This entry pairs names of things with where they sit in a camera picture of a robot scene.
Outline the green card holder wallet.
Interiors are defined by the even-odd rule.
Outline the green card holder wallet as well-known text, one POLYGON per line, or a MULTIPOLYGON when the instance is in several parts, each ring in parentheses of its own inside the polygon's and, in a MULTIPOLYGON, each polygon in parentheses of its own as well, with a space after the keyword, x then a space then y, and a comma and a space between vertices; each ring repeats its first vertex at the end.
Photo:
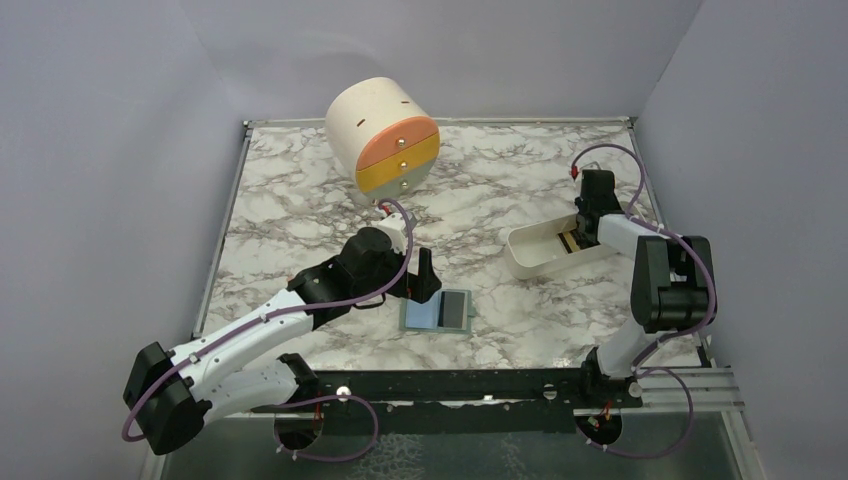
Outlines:
POLYGON ((477 316, 477 310, 472 300, 470 290, 442 289, 430 301, 419 304, 404 299, 400 308, 399 328, 401 330, 424 333, 470 334, 472 319, 477 316), (463 329, 447 329, 438 325, 443 291, 460 291, 467 295, 467 319, 463 329))

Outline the white plastic tray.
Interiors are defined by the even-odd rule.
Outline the white plastic tray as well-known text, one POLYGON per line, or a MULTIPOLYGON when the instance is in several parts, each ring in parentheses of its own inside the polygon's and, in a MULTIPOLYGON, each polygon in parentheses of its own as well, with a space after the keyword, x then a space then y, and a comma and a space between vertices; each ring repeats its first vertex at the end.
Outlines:
POLYGON ((507 270, 519 280, 546 276, 557 271, 595 262, 616 254, 598 245, 567 254, 558 238, 575 230, 576 214, 512 229, 506 237, 504 258, 507 270))

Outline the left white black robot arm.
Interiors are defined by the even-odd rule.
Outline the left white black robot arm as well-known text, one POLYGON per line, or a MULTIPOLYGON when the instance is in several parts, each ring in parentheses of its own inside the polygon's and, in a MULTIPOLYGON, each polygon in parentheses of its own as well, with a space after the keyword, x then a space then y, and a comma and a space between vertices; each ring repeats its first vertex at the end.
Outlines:
POLYGON ((122 438, 146 441, 164 455, 234 413, 279 404, 306 408, 315 386, 300 356, 285 354, 260 367, 250 362, 352 309, 367 308, 374 297, 429 301, 442 287, 432 252, 419 248, 415 273, 406 253, 386 230, 364 227, 339 254, 300 271, 265 303, 212 335, 170 350, 158 342, 147 345, 124 388, 129 415, 122 438))

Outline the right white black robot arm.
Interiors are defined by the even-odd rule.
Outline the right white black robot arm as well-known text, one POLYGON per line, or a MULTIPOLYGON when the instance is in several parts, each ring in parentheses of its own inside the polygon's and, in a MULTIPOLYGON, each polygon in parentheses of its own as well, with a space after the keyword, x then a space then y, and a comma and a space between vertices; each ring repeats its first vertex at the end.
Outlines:
POLYGON ((564 234, 572 252, 612 249, 633 262, 628 320, 581 365, 579 398, 600 407, 632 382, 666 341, 693 333, 716 314, 711 247, 701 236, 680 236, 627 214, 608 170, 580 173, 576 227, 564 234))

